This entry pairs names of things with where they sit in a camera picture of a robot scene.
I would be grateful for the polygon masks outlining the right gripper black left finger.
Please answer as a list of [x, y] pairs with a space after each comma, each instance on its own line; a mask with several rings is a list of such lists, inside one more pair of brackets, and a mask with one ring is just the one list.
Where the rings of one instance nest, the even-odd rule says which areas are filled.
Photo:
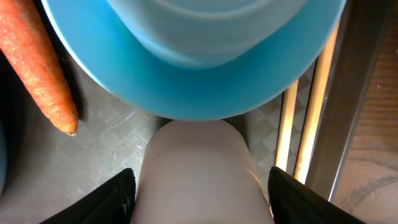
[[43, 223], [129, 224], [134, 211], [135, 194], [134, 172], [127, 168]]

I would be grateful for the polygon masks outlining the light blue bowl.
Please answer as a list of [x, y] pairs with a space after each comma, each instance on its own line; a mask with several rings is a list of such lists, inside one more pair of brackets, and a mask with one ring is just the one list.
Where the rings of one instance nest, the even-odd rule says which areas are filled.
[[232, 62], [191, 70], [146, 50], [106, 1], [42, 4], [68, 53], [97, 84], [150, 113], [186, 121], [243, 114], [282, 93], [322, 51], [345, 6], [309, 1], [283, 28]]

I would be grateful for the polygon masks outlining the white cup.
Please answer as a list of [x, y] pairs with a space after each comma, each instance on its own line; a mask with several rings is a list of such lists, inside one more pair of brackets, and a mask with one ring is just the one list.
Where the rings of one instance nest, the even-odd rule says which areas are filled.
[[133, 223], [273, 223], [242, 135], [223, 120], [171, 121], [150, 139]]

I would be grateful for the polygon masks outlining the light blue cup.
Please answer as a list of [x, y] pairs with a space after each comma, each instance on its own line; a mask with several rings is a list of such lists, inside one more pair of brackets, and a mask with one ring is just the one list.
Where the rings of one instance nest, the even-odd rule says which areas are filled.
[[306, 0], [108, 0], [134, 37], [158, 58], [211, 68], [283, 27]]

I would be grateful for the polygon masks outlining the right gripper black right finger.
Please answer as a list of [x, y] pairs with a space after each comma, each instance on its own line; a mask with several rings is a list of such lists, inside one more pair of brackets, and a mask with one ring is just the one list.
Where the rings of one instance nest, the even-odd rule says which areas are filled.
[[364, 224], [278, 167], [271, 168], [267, 188], [276, 224]]

